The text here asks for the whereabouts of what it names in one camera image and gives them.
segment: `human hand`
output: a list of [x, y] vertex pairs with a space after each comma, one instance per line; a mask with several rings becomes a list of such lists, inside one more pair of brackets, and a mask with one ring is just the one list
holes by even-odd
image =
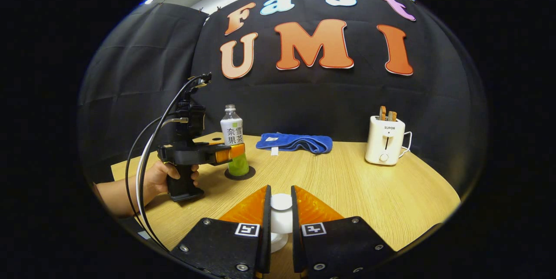
[[[199, 183], [196, 181], [199, 177], [199, 165], [192, 165], [191, 171], [191, 179], [193, 180], [193, 184], [197, 186]], [[166, 176], [170, 176], [174, 179], [179, 179], [179, 172], [175, 168], [174, 165], [170, 163], [163, 163], [161, 160], [157, 160], [157, 162], [149, 168], [145, 172], [145, 188], [152, 189], [153, 191], [160, 193], [168, 193], [168, 185], [166, 183]]]

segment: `black cable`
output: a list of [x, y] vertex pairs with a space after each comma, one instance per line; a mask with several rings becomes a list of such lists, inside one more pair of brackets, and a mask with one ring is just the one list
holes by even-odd
[[[162, 118], [159, 122], [159, 124], [156, 126], [155, 132], [152, 134], [152, 138], [153, 141], [156, 138], [156, 134], [159, 132], [160, 128], [162, 127], [162, 123], [164, 122], [165, 117], [168, 115], [168, 113], [170, 112], [170, 109], [173, 107], [173, 105], [175, 104], [175, 101], [177, 101], [178, 97], [183, 93], [183, 91], [185, 91], [185, 89], [187, 88], [187, 86], [192, 83], [193, 81], [200, 79], [200, 78], [209, 78], [210, 79], [211, 74], [209, 73], [209, 75], [200, 75], [197, 77], [194, 77], [193, 79], [187, 81], [187, 83], [185, 83], [185, 85], [183, 85], [183, 87], [179, 90], [179, 92], [175, 95], [174, 99], [172, 100], [172, 102], [170, 103], [170, 105], [168, 106], [168, 108], [166, 109], [166, 111], [164, 112], [164, 114], [162, 115]], [[144, 152], [149, 152], [151, 150], [151, 143], [147, 143], [146, 146], [146, 150], [143, 150]], [[147, 228], [149, 229], [149, 231], [151, 232], [153, 238], [157, 239], [157, 241], [159, 241], [162, 245], [162, 247], [169, 252], [169, 250], [162, 244], [162, 242], [156, 237], [155, 233], [153, 232], [151, 225], [149, 224], [149, 220], [147, 219], [147, 213], [145, 211], [145, 206], [143, 205], [143, 183], [145, 182], [145, 170], [147, 168], [147, 160], [149, 160], [149, 155], [147, 154], [145, 156], [145, 161], [143, 162], [143, 166], [141, 167], [141, 172], [139, 172], [139, 175], [141, 175], [141, 177], [139, 178], [139, 204], [137, 204], [137, 206], [140, 207], [140, 209], [143, 212], [143, 219], [145, 220], [145, 225], [147, 226]]]
[[[169, 113], [168, 116], [172, 116], [175, 115], [176, 113]], [[126, 192], [127, 192], [127, 199], [129, 200], [129, 205], [131, 205], [131, 209], [133, 210], [133, 215], [135, 216], [135, 219], [139, 222], [139, 225], [141, 225], [141, 228], [143, 228], [143, 230], [145, 230], [145, 226], [143, 226], [143, 223], [141, 222], [141, 220], [139, 219], [139, 216], [137, 215], [137, 212], [135, 211], [135, 206], [133, 206], [133, 200], [131, 200], [131, 193], [129, 192], [129, 161], [131, 160], [131, 154], [133, 153], [133, 149], [135, 148], [135, 145], [137, 144], [137, 142], [139, 141], [139, 139], [141, 138], [141, 136], [143, 136], [143, 133], [145, 133], [145, 131], [147, 131], [148, 128], [150, 128], [153, 124], [155, 124], [157, 121], [161, 120], [162, 116], [158, 117], [157, 119], [151, 121], [147, 127], [145, 127], [143, 129], [143, 131], [141, 131], [141, 133], [139, 133], [139, 135], [137, 136], [137, 138], [135, 138], [135, 142], [133, 142], [133, 146], [131, 146], [131, 149], [129, 150], [129, 155], [127, 156], [127, 161], [126, 161]]]

